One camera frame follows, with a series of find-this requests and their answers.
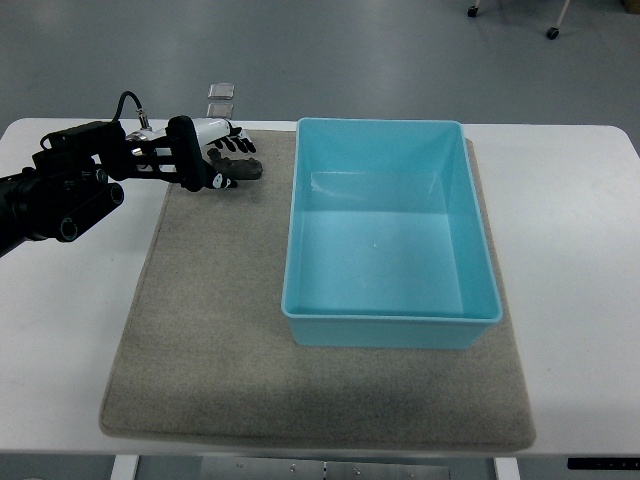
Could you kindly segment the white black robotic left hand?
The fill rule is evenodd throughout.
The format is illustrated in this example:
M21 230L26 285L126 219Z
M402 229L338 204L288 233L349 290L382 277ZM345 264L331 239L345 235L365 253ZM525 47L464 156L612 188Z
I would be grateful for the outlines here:
M199 118L193 120L196 136L201 149L207 154L212 148L221 154L224 149L230 152L239 151L244 154L255 154L256 147L242 127L236 126L224 118ZM210 163L204 161L207 179L205 187L208 189L236 188L237 182L217 172Z

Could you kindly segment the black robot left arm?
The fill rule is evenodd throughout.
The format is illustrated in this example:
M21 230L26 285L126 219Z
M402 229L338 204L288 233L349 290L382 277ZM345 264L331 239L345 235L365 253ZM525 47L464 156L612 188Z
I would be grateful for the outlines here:
M158 179L197 192L214 169L193 120L177 116L160 135L133 137L119 119L52 132L33 164L1 180L1 252L26 241L75 241L121 206L121 181Z

